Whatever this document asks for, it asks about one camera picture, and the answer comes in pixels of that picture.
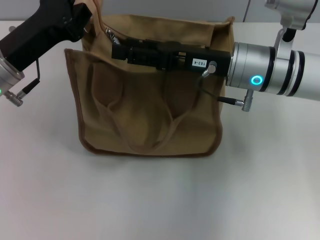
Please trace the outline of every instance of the robotic arm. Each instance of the robotic arm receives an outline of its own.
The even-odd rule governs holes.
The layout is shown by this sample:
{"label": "robotic arm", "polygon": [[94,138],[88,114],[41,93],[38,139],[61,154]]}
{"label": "robotic arm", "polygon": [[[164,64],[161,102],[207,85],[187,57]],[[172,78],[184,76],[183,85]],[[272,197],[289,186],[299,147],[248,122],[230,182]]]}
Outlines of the robotic arm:
{"label": "robotic arm", "polygon": [[[318,0],[266,0],[267,8],[280,12],[283,26],[272,47],[236,42],[230,55],[204,48],[188,52],[187,46],[172,42],[145,41],[141,48],[139,42],[126,46],[117,40],[113,41],[112,57],[160,70],[174,69],[183,59],[185,69],[205,70],[203,78],[216,74],[226,78],[227,86],[246,89],[244,101],[217,98],[241,106],[245,112],[250,111],[254,91],[320,101],[320,55],[292,50],[296,31],[306,28],[317,3]],[[0,40],[0,96],[5,95],[20,106],[21,97],[9,90],[24,78],[22,71],[57,43],[80,40],[91,15],[84,3],[75,4],[75,0],[40,0],[38,11]],[[106,34],[115,38],[112,32]]]}
{"label": "robotic arm", "polygon": [[320,101],[320,55],[293,51],[296,30],[304,30],[318,0],[267,0],[281,13],[281,29],[273,47],[235,43],[226,85],[247,89],[243,109],[250,110],[253,92]]}
{"label": "robotic arm", "polygon": [[9,90],[24,78],[23,70],[56,44],[80,40],[91,16],[75,0],[40,0],[36,13],[0,40],[0,96],[20,106],[20,97]]}

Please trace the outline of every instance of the white table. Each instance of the white table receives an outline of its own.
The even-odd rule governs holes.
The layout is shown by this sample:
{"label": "white table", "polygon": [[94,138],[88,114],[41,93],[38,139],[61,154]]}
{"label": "white table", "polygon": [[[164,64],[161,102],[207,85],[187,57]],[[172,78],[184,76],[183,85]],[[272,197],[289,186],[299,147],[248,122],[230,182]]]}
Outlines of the white table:
{"label": "white table", "polygon": [[[18,24],[0,22],[0,39]],[[236,41],[266,46],[279,29],[234,24]],[[294,48],[320,54],[319,33],[309,24]],[[81,44],[40,59],[41,83],[21,108],[0,99],[0,239],[320,239],[320,102],[256,93],[249,114],[225,105],[207,158],[95,156],[78,139],[65,48]],[[24,73],[13,92],[35,65]]]}

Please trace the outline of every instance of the blue led ring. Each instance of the blue led ring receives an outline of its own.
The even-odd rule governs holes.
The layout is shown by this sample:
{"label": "blue led ring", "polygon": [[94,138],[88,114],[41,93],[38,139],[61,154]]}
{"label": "blue led ring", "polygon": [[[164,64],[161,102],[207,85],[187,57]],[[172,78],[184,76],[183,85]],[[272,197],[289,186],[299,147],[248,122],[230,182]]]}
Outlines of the blue led ring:
{"label": "blue led ring", "polygon": [[251,78],[251,83],[253,85],[260,85],[260,84],[262,84],[263,81],[264,81],[264,78],[262,76],[259,76],[259,75],[253,76]]}

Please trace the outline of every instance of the white wall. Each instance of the white wall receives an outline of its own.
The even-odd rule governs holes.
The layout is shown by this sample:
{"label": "white wall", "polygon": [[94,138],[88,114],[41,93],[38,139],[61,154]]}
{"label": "white wall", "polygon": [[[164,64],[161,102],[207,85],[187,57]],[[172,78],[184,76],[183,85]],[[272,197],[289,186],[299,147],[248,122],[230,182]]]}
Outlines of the white wall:
{"label": "white wall", "polygon": [[[0,20],[24,20],[40,0],[0,0]],[[104,0],[104,14],[139,14],[168,18],[224,21],[235,16],[242,22],[249,0]],[[246,22],[279,22],[280,15],[264,7],[265,0],[251,0]],[[320,23],[320,6],[312,23]]]}

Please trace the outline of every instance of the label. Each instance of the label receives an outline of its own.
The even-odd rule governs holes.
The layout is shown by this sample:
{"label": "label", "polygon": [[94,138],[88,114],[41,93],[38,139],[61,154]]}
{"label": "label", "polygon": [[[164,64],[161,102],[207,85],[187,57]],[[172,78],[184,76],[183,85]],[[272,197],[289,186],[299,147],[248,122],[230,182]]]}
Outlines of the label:
{"label": "label", "polygon": [[200,68],[206,68],[207,67],[207,60],[194,58],[192,66],[200,67]]}

